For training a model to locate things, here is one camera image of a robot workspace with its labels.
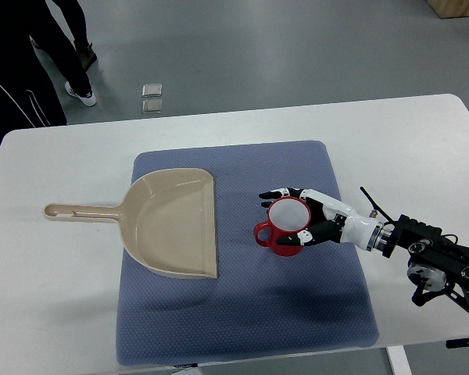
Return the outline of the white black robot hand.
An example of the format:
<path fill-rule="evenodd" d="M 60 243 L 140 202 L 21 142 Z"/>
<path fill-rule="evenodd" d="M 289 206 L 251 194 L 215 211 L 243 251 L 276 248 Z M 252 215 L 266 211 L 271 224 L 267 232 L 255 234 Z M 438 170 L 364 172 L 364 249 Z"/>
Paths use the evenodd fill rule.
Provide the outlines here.
<path fill-rule="evenodd" d="M 361 216 L 350 205 L 314 189 L 283 187 L 260 193 L 259 197 L 264 208 L 279 198 L 293 197 L 303 201 L 310 209 L 310 223 L 296 234 L 278 238 L 278 245 L 311 246 L 333 241 L 352 243 L 370 251 L 382 236 L 383 225 L 376 219 Z"/>

